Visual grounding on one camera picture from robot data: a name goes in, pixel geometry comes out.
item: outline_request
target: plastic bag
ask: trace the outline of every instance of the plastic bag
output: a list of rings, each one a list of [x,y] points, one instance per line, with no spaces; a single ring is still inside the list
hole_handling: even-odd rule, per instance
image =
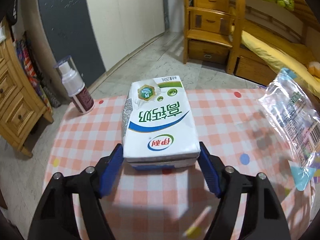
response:
[[[313,177],[320,146],[320,117],[311,101],[292,79],[295,74],[283,68],[270,83],[259,102],[269,123],[290,146],[290,168],[296,188],[304,190]]]

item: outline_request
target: metal screw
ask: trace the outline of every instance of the metal screw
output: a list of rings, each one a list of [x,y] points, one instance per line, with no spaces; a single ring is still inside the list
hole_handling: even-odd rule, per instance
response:
[[[94,167],[92,167],[92,166],[87,167],[87,168],[85,169],[85,172],[86,172],[86,173],[89,173],[89,174],[93,173],[93,172],[94,172]]]
[[[264,174],[263,172],[260,172],[260,173],[258,174],[258,177],[259,177],[260,179],[266,179],[266,178],[267,178],[266,174]]]
[[[231,166],[227,166],[225,169],[227,173],[233,173],[235,171],[235,169]]]
[[[56,172],[54,175],[53,175],[53,178],[54,179],[60,179],[61,178],[61,173],[60,172]]]

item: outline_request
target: orange and white plush toy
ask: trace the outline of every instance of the orange and white plush toy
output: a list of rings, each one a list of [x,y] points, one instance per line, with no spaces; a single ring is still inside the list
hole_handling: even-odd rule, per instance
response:
[[[316,61],[310,62],[308,65],[308,72],[311,75],[320,78],[320,63]]]

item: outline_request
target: green circle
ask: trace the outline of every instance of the green circle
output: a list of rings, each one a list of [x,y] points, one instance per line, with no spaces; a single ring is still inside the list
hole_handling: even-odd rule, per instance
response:
[[[168,95],[169,97],[173,97],[173,96],[175,96],[177,93],[178,93],[178,91],[177,91],[175,88],[171,88],[171,89],[168,91],[167,95]]]

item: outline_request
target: white milk carton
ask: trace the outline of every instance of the white milk carton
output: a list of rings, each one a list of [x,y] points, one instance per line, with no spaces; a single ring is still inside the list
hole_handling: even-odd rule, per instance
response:
[[[137,170],[193,165],[198,133],[179,76],[134,82],[122,112],[124,158]]]

